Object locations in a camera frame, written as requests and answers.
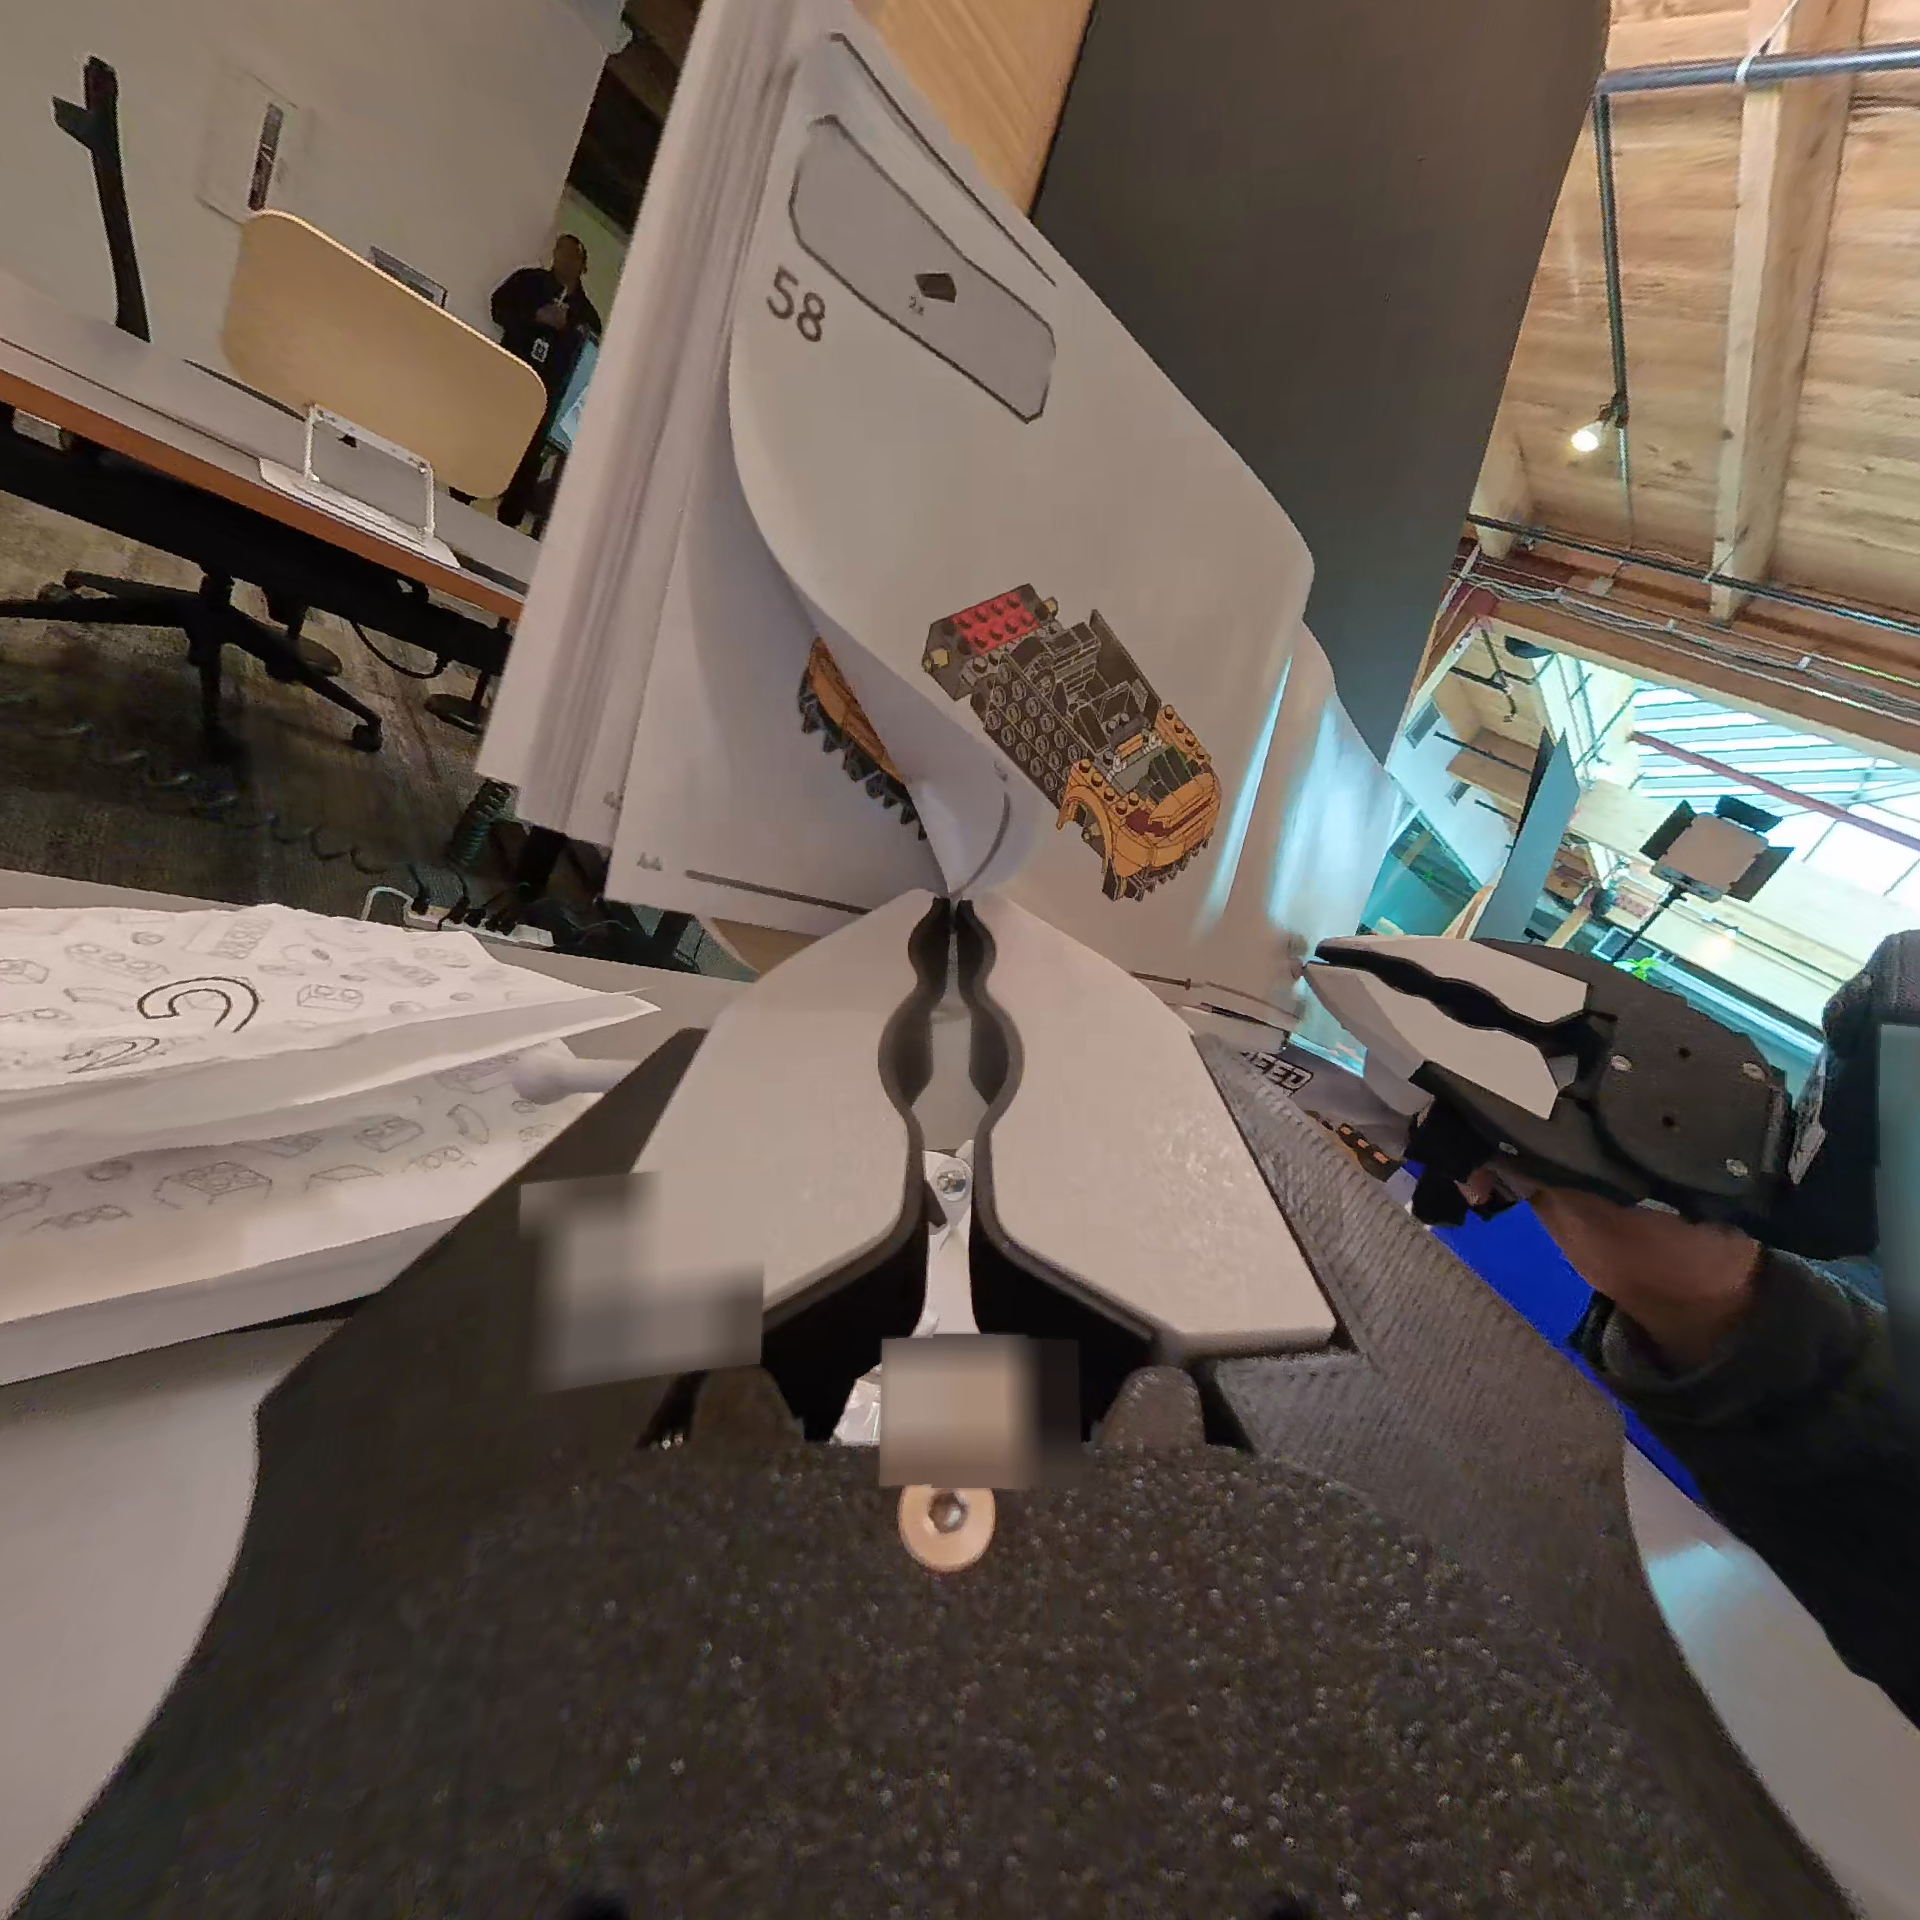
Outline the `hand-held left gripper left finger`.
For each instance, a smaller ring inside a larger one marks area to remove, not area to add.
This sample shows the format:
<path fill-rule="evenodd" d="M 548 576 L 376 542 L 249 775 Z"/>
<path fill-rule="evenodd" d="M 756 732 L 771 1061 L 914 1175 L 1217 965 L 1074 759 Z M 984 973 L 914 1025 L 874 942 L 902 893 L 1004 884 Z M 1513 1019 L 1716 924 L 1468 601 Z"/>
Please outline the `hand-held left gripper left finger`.
<path fill-rule="evenodd" d="M 925 1131 L 953 903 L 904 891 L 747 988 L 636 1158 L 640 1280 L 674 1372 L 758 1365 L 833 1436 L 882 1347 L 922 1322 Z"/>

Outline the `white power strip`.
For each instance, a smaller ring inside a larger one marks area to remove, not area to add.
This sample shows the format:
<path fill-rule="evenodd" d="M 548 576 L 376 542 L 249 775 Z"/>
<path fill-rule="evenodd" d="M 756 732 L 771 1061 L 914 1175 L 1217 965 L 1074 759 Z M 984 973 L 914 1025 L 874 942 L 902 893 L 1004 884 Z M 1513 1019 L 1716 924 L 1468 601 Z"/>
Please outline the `white power strip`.
<path fill-rule="evenodd" d="M 559 947 L 551 929 L 507 908 L 492 909 L 468 897 L 442 903 L 420 888 L 408 889 L 391 882 L 376 882 L 367 889 L 357 917 L 365 924 L 399 926 L 423 934 L 467 931 L 504 947 L 544 952 Z"/>

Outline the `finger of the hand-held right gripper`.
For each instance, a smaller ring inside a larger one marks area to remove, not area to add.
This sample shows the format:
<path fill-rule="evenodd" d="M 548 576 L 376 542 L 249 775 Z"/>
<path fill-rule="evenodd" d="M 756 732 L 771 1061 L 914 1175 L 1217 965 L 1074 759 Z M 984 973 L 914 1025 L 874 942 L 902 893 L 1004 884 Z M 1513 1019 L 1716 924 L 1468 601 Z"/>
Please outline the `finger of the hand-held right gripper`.
<path fill-rule="evenodd" d="M 1545 965 L 1528 947 L 1440 934 L 1329 938 L 1312 952 L 1312 979 L 1335 978 L 1369 979 L 1466 1025 L 1517 1033 L 1561 1025 L 1590 1005 L 1580 976 Z"/>
<path fill-rule="evenodd" d="M 1532 1118 L 1548 1120 L 1561 1084 L 1540 1044 L 1497 1025 L 1473 1025 L 1372 971 L 1309 969 L 1319 1001 L 1362 1045 L 1366 1067 L 1412 1084 L 1423 1067 L 1468 1079 Z"/>

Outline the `white and plywood chair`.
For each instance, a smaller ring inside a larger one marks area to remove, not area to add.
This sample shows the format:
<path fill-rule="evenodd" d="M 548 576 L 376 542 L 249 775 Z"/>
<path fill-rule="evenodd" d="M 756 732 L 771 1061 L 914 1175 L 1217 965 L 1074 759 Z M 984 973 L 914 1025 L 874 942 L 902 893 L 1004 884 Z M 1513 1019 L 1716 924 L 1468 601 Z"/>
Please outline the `white and plywood chair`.
<path fill-rule="evenodd" d="M 507 490 L 547 417 L 529 362 L 278 208 L 241 227 L 220 349 L 260 394 L 368 428 L 473 497 Z"/>

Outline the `black office chair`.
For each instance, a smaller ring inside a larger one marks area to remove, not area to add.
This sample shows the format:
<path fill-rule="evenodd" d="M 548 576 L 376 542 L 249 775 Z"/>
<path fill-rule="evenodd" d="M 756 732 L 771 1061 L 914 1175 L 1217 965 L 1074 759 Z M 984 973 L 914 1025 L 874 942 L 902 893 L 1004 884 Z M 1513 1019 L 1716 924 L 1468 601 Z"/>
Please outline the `black office chair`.
<path fill-rule="evenodd" d="M 66 572 L 58 581 L 39 588 L 35 598 L 7 595 L 3 618 L 180 631 L 200 682 L 203 748 L 217 761 L 235 761 L 242 753 L 238 735 L 225 721 L 228 648 L 259 662 L 274 682 L 301 686 L 349 712 L 355 720 L 349 743 L 360 753 L 380 753 L 382 720 L 339 683 L 339 665 L 324 670 L 320 654 L 307 648 L 307 608 L 290 604 L 295 619 L 282 629 L 242 611 L 233 592 L 233 577 L 213 572 L 205 572 L 196 588 Z"/>

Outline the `white printed paper bag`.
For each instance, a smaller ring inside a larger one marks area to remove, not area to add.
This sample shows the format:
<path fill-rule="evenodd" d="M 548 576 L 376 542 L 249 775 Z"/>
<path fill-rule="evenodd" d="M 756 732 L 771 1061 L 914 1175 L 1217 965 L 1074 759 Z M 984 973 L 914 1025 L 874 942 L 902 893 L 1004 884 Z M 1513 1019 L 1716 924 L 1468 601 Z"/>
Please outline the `white printed paper bag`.
<path fill-rule="evenodd" d="M 392 1284 L 605 1094 L 536 1106 L 531 1050 L 274 1138 L 7 1172 L 3 1381 L 350 1306 Z"/>
<path fill-rule="evenodd" d="M 373 1069 L 570 1040 L 653 1012 L 517 965 L 464 929 L 265 903 L 3 914 L 3 1090 L 139 1086 L 315 1055 Z"/>

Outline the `lego instruction booklet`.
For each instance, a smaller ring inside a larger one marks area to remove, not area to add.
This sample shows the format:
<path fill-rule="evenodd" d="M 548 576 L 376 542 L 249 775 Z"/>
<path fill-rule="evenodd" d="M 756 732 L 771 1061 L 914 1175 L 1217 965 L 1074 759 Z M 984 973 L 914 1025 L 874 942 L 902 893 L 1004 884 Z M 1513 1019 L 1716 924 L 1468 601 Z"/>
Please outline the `lego instruction booklet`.
<path fill-rule="evenodd" d="M 1298 1025 L 1404 801 L 1306 539 L 848 4 L 707 4 L 478 751 L 613 900 Z"/>

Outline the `lego set box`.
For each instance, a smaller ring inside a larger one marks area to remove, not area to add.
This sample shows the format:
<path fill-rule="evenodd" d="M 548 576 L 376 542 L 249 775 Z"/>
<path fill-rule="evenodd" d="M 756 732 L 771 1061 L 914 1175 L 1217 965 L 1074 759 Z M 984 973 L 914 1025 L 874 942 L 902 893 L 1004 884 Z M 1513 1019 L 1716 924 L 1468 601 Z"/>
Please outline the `lego set box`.
<path fill-rule="evenodd" d="M 1360 1072 L 1295 1041 L 1236 1050 L 1252 1072 L 1306 1111 L 1406 1211 L 1419 1173 L 1408 1169 L 1412 1120 L 1374 1092 Z"/>

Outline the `white book stand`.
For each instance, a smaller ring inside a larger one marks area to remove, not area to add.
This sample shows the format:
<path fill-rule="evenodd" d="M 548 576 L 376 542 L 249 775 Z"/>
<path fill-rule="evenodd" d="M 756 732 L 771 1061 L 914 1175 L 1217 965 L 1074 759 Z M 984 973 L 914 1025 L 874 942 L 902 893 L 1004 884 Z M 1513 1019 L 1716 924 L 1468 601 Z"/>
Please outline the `white book stand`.
<path fill-rule="evenodd" d="M 536 1106 L 564 1097 L 606 1094 L 639 1067 L 628 1060 L 581 1057 L 566 1045 L 531 1050 L 510 1067 L 517 1094 Z M 964 1230 L 973 1209 L 973 1149 L 944 1153 L 925 1149 L 927 1219 L 935 1237 Z"/>

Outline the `white desk stand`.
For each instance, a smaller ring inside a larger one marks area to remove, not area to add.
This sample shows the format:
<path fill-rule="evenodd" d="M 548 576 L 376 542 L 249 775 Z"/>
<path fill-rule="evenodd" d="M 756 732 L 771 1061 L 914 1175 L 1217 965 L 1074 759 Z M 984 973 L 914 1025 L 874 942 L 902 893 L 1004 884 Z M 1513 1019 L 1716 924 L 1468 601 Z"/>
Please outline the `white desk stand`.
<path fill-rule="evenodd" d="M 295 461 L 259 458 L 263 483 L 342 523 L 459 567 L 440 536 L 440 487 L 433 464 L 347 416 L 312 403 L 301 421 Z"/>

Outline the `person's right hand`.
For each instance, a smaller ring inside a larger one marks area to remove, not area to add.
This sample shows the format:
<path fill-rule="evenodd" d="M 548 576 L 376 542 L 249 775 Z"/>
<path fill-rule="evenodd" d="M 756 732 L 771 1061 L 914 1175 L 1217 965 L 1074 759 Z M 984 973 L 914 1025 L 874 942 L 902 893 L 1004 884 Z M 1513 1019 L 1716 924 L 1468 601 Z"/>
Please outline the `person's right hand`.
<path fill-rule="evenodd" d="M 1654 1341 L 1713 1343 L 1752 1304 L 1764 1247 L 1731 1225 L 1532 1182 L 1485 1164 L 1456 1184 L 1470 1205 L 1532 1207 L 1572 1267 Z"/>

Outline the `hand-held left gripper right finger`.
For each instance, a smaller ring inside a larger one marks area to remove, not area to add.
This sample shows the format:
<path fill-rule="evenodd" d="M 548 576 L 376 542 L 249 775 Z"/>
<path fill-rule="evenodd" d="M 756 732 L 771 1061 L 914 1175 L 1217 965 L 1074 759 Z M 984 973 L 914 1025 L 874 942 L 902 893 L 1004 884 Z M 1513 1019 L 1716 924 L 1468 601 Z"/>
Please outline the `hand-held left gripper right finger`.
<path fill-rule="evenodd" d="M 999 896 L 959 903 L 957 969 L 979 1327 L 1074 1360 L 1085 1422 L 1151 1365 L 1331 1353 L 1338 1314 L 1188 1021 Z"/>

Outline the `black studio light panel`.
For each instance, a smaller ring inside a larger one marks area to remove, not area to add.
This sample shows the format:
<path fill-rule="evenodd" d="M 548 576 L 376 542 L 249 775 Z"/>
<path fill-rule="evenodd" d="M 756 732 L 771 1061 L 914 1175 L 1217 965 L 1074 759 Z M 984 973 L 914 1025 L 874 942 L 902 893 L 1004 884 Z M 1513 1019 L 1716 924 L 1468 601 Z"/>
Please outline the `black studio light panel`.
<path fill-rule="evenodd" d="M 1771 834 L 1782 819 L 1735 795 L 1711 812 L 1677 801 L 1643 841 L 1640 856 L 1665 888 L 1667 901 L 1752 901 L 1792 858 Z"/>

